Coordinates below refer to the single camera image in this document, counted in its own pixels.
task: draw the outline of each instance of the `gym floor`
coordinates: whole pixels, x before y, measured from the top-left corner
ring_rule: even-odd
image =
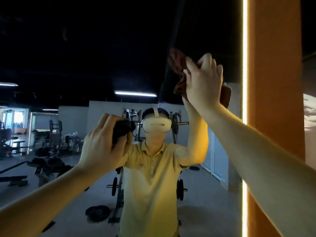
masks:
[[[0,170],[8,168],[24,160],[32,160],[35,156],[14,156],[0,160]],[[80,155],[62,157],[63,162],[75,165]],[[0,207],[30,193],[38,187],[38,177],[34,175],[35,168],[21,165],[0,176],[28,175],[28,185],[24,187],[7,187],[8,183],[0,183]],[[111,195],[111,189],[106,185],[113,183],[117,177],[115,171],[104,175],[88,191],[74,199],[54,221],[56,224],[41,237],[84,237],[109,236],[115,237],[119,224],[111,226],[107,220],[101,223],[88,223],[85,210],[94,205],[106,205],[114,209],[116,196]],[[178,200],[178,219],[181,221],[181,237],[239,237],[241,233],[241,199],[240,193],[227,192],[220,182],[206,170],[183,170],[180,175],[184,187],[184,200]]]

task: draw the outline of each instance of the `orange pillar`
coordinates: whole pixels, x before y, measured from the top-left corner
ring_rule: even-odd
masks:
[[[300,0],[248,0],[248,124],[305,159]],[[248,236],[280,236],[248,193]]]

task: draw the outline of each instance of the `black controller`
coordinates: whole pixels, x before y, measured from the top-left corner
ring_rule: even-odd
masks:
[[[113,129],[112,143],[116,144],[119,137],[126,135],[128,132],[133,132],[135,129],[136,125],[134,121],[118,121]]]

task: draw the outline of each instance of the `forearm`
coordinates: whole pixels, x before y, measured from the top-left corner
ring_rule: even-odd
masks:
[[[203,163],[209,146],[207,123],[190,103],[184,103],[189,116],[188,154],[194,163]]]
[[[38,236],[67,204],[93,182],[90,175],[87,177],[74,167],[26,197],[3,207],[0,210],[0,236]]]
[[[279,231],[284,236],[315,236],[316,171],[224,107],[200,113]]]

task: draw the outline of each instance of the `vr headset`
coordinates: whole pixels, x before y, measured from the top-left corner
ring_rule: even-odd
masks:
[[[171,120],[168,118],[160,117],[158,110],[154,108],[154,117],[143,119],[140,123],[145,133],[162,132],[167,133],[171,128]]]

